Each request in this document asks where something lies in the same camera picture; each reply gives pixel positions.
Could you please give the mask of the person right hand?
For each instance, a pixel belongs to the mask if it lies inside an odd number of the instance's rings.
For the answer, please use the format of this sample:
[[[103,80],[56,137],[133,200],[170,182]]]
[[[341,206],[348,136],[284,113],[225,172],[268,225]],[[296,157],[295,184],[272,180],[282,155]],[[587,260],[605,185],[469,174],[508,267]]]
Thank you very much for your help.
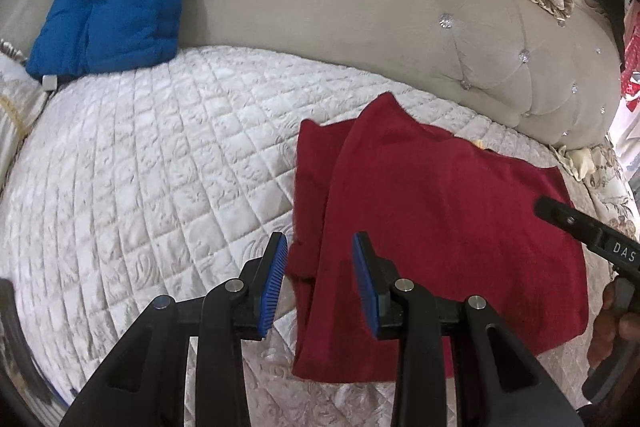
[[[592,337],[587,351],[590,369],[595,369],[608,358],[618,333],[618,317],[613,312],[615,284],[608,283],[602,294],[602,307],[593,321]]]

